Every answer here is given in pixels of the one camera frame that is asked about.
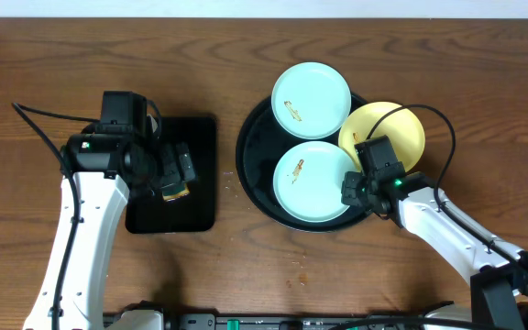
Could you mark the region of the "yellow sponge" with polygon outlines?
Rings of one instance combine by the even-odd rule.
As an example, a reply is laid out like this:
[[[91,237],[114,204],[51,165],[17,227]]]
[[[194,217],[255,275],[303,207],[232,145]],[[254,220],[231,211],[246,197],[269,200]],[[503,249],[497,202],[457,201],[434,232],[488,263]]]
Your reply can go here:
[[[162,199],[165,202],[170,202],[186,196],[190,193],[188,186],[185,182],[175,183],[170,186],[161,189]]]

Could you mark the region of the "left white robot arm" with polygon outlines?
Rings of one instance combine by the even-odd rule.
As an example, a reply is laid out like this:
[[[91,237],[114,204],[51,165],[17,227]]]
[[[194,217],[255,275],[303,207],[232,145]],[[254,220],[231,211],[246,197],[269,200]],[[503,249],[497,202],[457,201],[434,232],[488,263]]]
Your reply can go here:
[[[130,134],[76,134],[60,152],[59,225],[26,329],[101,329],[105,282],[130,193],[180,196],[195,179],[184,142]]]

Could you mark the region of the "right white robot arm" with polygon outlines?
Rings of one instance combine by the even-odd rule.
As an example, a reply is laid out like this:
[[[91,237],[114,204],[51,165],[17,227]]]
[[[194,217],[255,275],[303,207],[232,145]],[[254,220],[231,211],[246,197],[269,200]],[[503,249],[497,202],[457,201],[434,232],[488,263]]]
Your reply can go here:
[[[467,282],[469,309],[450,304],[431,311],[432,317],[528,329],[528,251],[492,234],[422,173],[349,171],[341,193],[344,204],[383,213],[418,236]]]

